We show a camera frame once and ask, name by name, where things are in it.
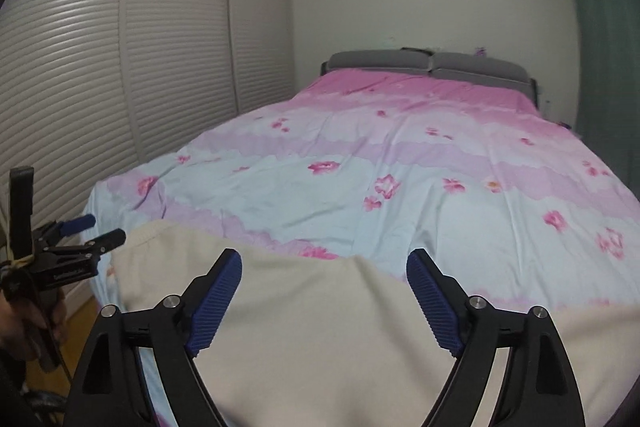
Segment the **gray headboard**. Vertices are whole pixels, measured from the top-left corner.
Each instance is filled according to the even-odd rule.
[[[321,74],[344,68],[424,74],[480,86],[505,87],[524,93],[538,107],[538,86],[523,67],[496,58],[419,50],[360,50],[336,53],[322,64]]]

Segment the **floral bedspread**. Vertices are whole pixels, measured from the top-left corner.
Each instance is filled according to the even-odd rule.
[[[467,293],[518,311],[640,302],[638,200],[507,89],[335,71],[98,183],[86,211],[98,233],[164,218],[284,255],[361,255],[399,279],[426,248]]]

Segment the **metal screw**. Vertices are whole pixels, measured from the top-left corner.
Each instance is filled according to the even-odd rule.
[[[104,308],[100,310],[100,315],[103,317],[113,317],[116,314],[118,309],[113,304],[107,304]]]
[[[175,308],[180,304],[180,298],[177,295],[169,295],[162,300],[162,306],[165,308]]]
[[[542,306],[533,306],[533,314],[539,319],[546,319],[549,316],[549,312]]]
[[[469,299],[469,304],[471,304],[472,308],[475,308],[476,310],[481,310],[482,308],[485,308],[486,301],[482,297],[474,295]]]

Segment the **beige blanket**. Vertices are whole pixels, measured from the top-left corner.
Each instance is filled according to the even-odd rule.
[[[242,281],[196,366],[239,426],[389,427],[425,420],[453,358],[440,349],[405,283],[353,257],[280,257],[166,221],[130,234],[113,266],[130,311],[180,294],[224,248]],[[580,388],[588,426],[610,418],[640,375],[640,307],[552,314]],[[487,425],[506,350],[498,352],[475,426]]]

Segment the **hand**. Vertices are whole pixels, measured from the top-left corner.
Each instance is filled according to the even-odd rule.
[[[54,338],[63,344],[66,341],[66,306],[64,294],[60,290],[60,297],[51,314],[51,327]],[[10,303],[0,292],[0,348],[9,352],[17,360],[34,360],[36,350],[31,340],[26,336],[24,323],[30,322],[37,327],[46,329],[42,312],[35,304],[23,298],[13,299]]]

